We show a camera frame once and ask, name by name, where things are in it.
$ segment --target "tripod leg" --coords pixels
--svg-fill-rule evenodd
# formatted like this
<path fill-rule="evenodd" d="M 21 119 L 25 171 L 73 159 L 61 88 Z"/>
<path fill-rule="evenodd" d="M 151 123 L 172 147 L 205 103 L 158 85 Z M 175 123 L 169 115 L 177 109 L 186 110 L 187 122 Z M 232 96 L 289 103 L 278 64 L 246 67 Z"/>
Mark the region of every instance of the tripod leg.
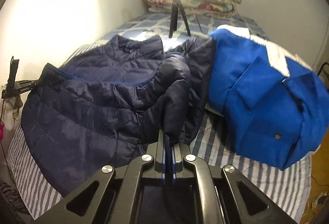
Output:
<path fill-rule="evenodd" d="M 171 17 L 169 27 L 169 38 L 172 38 L 172 34 L 177 30 L 177 19 L 178 19 L 178 7 L 173 2 L 171 5 Z"/>
<path fill-rule="evenodd" d="M 186 18 L 186 15 L 185 15 L 184 7 L 181 4 L 181 2 L 178 3 L 178 6 L 179 6 L 179 9 L 180 9 L 180 11 L 182 13 L 182 16 L 183 16 L 183 20 L 184 20 L 184 23 L 185 23 L 185 26 L 186 26 L 187 34 L 189 36 L 191 36 L 191 32 L 190 32 L 189 24 L 187 22 L 187 18 Z"/>

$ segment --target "wooden floor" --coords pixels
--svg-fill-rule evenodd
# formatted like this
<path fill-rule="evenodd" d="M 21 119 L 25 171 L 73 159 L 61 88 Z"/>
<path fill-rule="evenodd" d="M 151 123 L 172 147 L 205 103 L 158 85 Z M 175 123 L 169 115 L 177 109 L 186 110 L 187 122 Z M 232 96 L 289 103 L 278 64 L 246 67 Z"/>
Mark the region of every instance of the wooden floor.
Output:
<path fill-rule="evenodd" d="M 300 224 L 312 223 L 320 213 L 323 205 L 312 210 L 312 202 L 321 192 L 329 193 L 329 131 L 325 135 L 321 147 L 312 156 L 312 187 Z"/>

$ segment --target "white wall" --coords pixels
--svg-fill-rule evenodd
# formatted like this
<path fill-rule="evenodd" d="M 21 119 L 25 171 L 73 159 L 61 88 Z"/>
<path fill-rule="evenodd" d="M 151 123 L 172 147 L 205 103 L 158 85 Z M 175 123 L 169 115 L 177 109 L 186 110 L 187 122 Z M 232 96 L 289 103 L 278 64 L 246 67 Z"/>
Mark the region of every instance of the white wall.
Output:
<path fill-rule="evenodd" d="M 12 55 L 16 80 L 37 79 L 49 62 L 59 66 L 78 46 L 143 14 L 142 0 L 7 0 L 0 10 L 0 84 Z"/>
<path fill-rule="evenodd" d="M 313 66 L 325 39 L 325 0 L 242 0 L 239 13 L 253 18 L 270 39 Z"/>

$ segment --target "small logo patch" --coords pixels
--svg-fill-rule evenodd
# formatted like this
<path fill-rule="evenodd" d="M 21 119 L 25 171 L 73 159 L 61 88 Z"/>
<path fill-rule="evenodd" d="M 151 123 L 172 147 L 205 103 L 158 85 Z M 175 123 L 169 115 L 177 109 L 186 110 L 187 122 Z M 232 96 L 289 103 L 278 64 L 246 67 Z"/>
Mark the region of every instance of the small logo patch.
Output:
<path fill-rule="evenodd" d="M 276 140 L 279 140 L 279 139 L 281 138 L 281 135 L 280 135 L 279 133 L 277 133 L 277 134 L 275 134 L 274 138 L 275 138 Z"/>

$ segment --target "striped fabric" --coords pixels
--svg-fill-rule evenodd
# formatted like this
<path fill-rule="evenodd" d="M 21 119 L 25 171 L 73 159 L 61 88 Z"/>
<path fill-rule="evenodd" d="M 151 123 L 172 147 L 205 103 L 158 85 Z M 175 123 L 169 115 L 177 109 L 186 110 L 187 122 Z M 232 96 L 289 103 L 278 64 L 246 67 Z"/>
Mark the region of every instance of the striped fabric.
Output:
<path fill-rule="evenodd" d="M 194 16 L 188 17 L 188 21 L 193 35 L 204 36 L 199 32 L 199 26 L 193 28 Z M 211 32 L 217 26 L 229 23 L 233 26 L 248 27 L 250 33 L 268 39 L 252 19 L 239 15 L 222 19 L 209 17 L 204 21 L 205 23 L 201 23 L 203 31 Z M 115 34 L 144 40 L 157 33 L 162 38 L 164 48 L 176 46 L 188 38 L 183 23 L 178 23 L 180 27 L 177 32 L 172 39 L 168 39 L 169 23 L 170 14 L 146 13 L 106 34 L 95 43 L 79 47 L 65 63 L 77 55 L 106 44 Z M 230 141 L 226 139 L 223 118 L 207 111 L 190 149 L 193 154 L 205 159 L 210 165 L 220 167 L 226 164 L 234 165 L 297 223 L 300 221 L 310 192 L 310 154 L 284 171 L 240 157 L 234 153 Z M 20 123 L 10 142 L 8 161 L 22 200 L 34 219 L 62 199 L 62 196 L 46 181 L 31 156 Z"/>

